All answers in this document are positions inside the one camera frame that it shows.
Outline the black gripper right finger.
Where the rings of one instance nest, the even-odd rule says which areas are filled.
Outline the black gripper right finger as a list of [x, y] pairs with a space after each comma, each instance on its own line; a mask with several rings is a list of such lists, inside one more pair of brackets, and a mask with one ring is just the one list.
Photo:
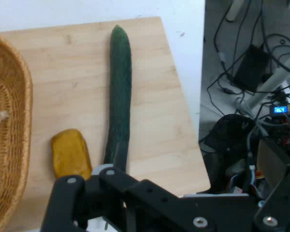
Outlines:
[[257, 232], [290, 232], [290, 171], [254, 216]]

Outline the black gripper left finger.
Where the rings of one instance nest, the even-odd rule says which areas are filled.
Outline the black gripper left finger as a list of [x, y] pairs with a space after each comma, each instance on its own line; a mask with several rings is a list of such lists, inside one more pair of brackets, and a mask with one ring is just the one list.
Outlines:
[[103, 217], [119, 232], [190, 232], [190, 208], [154, 183], [111, 167], [89, 180], [78, 175], [58, 179], [41, 231], [85, 232], [89, 220]]

